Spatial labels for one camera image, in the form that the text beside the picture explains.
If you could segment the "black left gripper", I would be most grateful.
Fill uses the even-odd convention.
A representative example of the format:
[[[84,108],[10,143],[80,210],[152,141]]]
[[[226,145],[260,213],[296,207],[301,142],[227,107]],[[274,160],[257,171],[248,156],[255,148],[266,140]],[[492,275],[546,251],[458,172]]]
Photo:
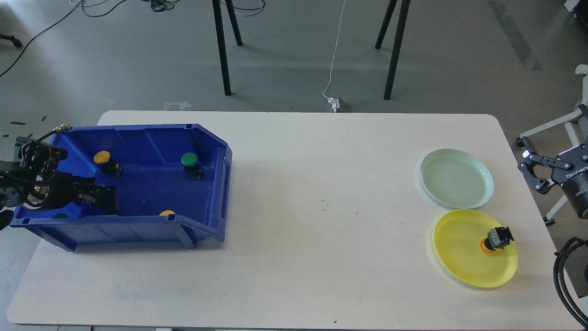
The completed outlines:
[[[103,210],[106,214],[116,214],[119,202],[115,196],[115,186],[96,185],[96,178],[74,176],[69,172],[55,172],[48,184],[42,186],[46,190],[44,198],[36,197],[36,202],[28,198],[28,209],[54,210],[61,209],[71,202],[90,198],[92,207]]]

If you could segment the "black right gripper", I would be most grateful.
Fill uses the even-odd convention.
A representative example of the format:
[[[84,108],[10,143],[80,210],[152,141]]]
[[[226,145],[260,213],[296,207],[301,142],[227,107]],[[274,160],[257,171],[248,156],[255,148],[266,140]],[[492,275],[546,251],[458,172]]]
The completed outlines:
[[[540,194],[548,193],[556,184],[561,187],[577,216],[588,217],[588,164],[587,148],[576,145],[560,153],[556,159],[538,155],[535,145],[525,136],[519,138],[519,147],[525,147],[527,154],[518,169],[531,190]],[[553,168],[551,179],[538,177],[535,167],[542,165]]]

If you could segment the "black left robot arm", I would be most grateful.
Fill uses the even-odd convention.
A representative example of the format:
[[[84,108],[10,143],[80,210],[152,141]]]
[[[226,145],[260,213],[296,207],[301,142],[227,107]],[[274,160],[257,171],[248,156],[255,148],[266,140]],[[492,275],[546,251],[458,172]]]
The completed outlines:
[[[74,201],[86,201],[108,213],[117,212],[115,186],[98,185],[94,177],[74,176],[57,170],[68,152],[45,142],[52,135],[71,130],[63,124],[40,138],[17,137],[13,161],[1,161],[1,228],[13,219],[13,207],[32,211],[61,209]]]

